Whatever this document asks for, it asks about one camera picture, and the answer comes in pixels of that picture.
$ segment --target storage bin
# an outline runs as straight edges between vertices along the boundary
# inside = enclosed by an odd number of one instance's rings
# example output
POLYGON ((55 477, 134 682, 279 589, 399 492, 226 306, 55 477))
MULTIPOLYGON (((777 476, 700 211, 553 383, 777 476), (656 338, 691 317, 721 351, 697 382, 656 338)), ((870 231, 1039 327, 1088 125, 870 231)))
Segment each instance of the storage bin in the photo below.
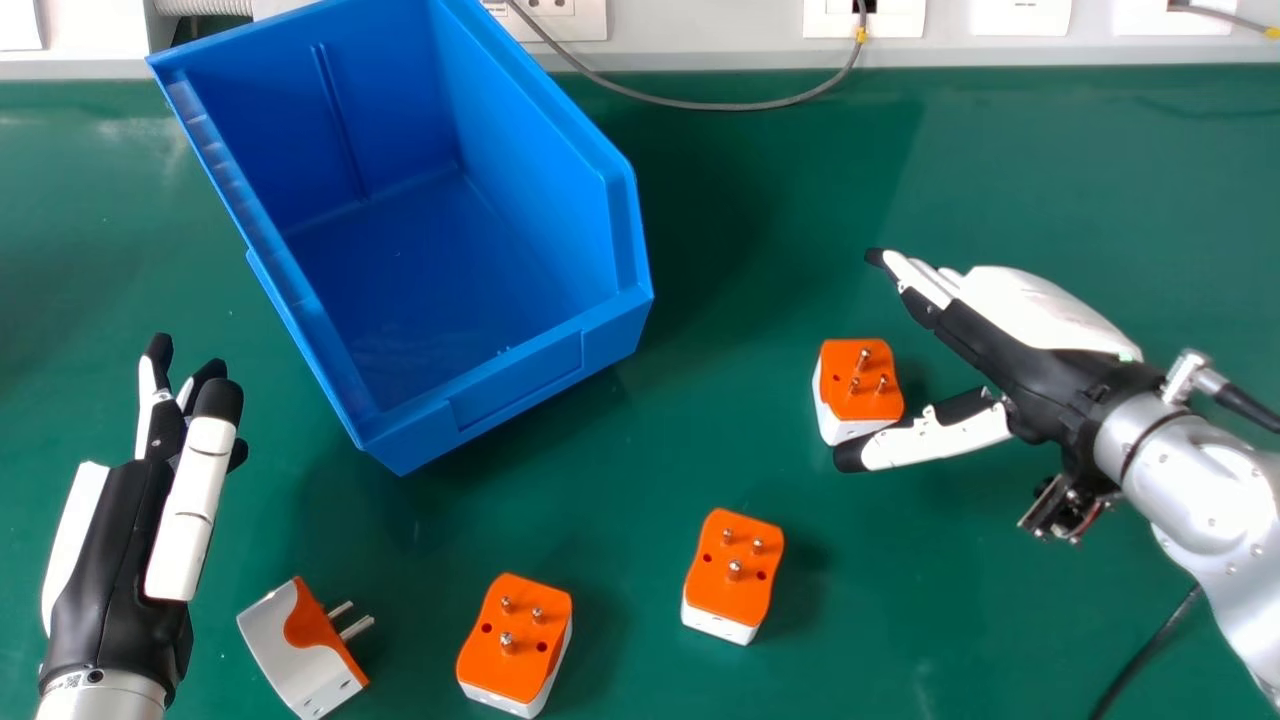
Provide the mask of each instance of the storage bin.
POLYGON ((634 172, 479 0, 328 0, 148 61, 342 424, 396 473, 635 350, 634 172))

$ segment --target robotic hand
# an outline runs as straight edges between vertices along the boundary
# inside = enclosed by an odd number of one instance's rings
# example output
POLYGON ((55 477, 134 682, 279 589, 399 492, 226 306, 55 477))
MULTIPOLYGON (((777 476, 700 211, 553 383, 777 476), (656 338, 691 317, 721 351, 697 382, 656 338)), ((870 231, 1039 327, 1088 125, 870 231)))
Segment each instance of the robotic hand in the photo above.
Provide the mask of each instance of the robotic hand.
POLYGON ((187 601, 223 480, 248 446, 227 364, 210 360, 174 396, 172 359, 172 338, 156 334, 138 363, 133 460, 84 462, 72 483, 41 594, 37 720, 160 720, 187 674, 187 601))
POLYGON ((970 452, 1010 437, 1062 448, 1018 525, 1080 541, 1128 498, 1169 557, 1204 588, 1219 628, 1280 707, 1280 457, 1210 424, 1193 391, 1280 433, 1280 416, 1184 351, 1166 373, 1102 315, 1043 278, 979 266, 960 275, 892 250, 867 260, 910 315, 1002 393, 978 388, 835 450, 846 473, 970 452))

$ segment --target power outlet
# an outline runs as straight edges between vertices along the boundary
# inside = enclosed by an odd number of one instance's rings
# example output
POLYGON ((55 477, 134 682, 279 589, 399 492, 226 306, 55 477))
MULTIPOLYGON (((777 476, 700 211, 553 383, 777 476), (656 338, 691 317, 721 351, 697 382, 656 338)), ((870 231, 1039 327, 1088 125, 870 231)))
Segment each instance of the power outlet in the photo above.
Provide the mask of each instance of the power outlet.
MULTIPOLYGON (((534 31, 511 12, 507 0, 479 0, 507 32, 521 42, 539 42, 534 31)), ((548 35, 564 42, 609 38, 605 0, 511 0, 520 3, 548 35)))
MULTIPOLYGON (((854 0, 804 0, 801 37, 854 37, 854 0)), ((867 35, 924 37, 924 0, 867 0, 867 35)))
POLYGON ((970 0, 974 35, 1062 37, 1071 24, 1071 0, 970 0))
MULTIPOLYGON (((1192 5, 1235 13, 1236 0, 1193 0, 1192 5)), ((1112 32, 1115 35, 1230 35, 1231 24, 1190 13, 1170 12, 1169 0, 1115 0, 1112 32)))

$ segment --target orange and white plug adapter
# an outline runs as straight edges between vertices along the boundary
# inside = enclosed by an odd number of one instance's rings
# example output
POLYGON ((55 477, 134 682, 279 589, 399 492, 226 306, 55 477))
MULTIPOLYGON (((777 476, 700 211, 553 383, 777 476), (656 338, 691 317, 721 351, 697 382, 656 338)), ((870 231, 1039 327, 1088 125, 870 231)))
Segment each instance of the orange and white plug adapter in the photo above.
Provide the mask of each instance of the orange and white plug adapter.
POLYGON ((303 720, 324 717, 369 685, 347 641, 374 619, 365 615, 342 632, 333 625, 351 607, 348 601, 325 612, 302 578, 293 578, 236 616, 271 688, 303 720))
POLYGON ((906 402, 888 343, 878 338, 823 342, 813 372, 813 405, 818 432, 832 447, 901 420, 906 402))
POLYGON ((547 705, 572 634, 567 592, 503 573, 458 653, 458 684, 470 700, 534 717, 547 705))
POLYGON ((777 525, 712 510, 685 578, 680 620, 731 643, 750 643, 769 612, 783 544, 777 525))

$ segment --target green table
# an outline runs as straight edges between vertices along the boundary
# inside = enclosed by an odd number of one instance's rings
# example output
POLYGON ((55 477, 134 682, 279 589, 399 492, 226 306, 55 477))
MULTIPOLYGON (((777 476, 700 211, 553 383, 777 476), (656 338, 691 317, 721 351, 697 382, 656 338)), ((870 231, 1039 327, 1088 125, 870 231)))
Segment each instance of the green table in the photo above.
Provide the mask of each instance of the green table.
MULTIPOLYGON (((815 77, 630 81, 730 99, 815 77)), ((157 329, 175 375, 228 357, 253 446, 223 497, 175 720, 291 716, 234 616, 293 574, 378 618, 355 646, 372 685, 342 717, 495 719, 453 661, 504 570, 573 594, 547 717, 1085 715, 1188 578, 1129 510, 1079 548, 1016 530, 1048 447, 838 475, 815 352, 890 338, 916 406, 979 382, 863 265, 884 245, 1048 275, 1155 361, 1194 345, 1280 400, 1280 68, 873 70, 753 115, 564 83, 640 177, 658 296, 643 346, 403 479, 342 432, 156 90, 0 87, 0 717, 32 714, 63 497, 81 460, 127 459, 157 329), (716 506, 788 538, 748 648, 678 619, 716 506)), ((1114 716, 1270 711, 1199 607, 1114 716)))

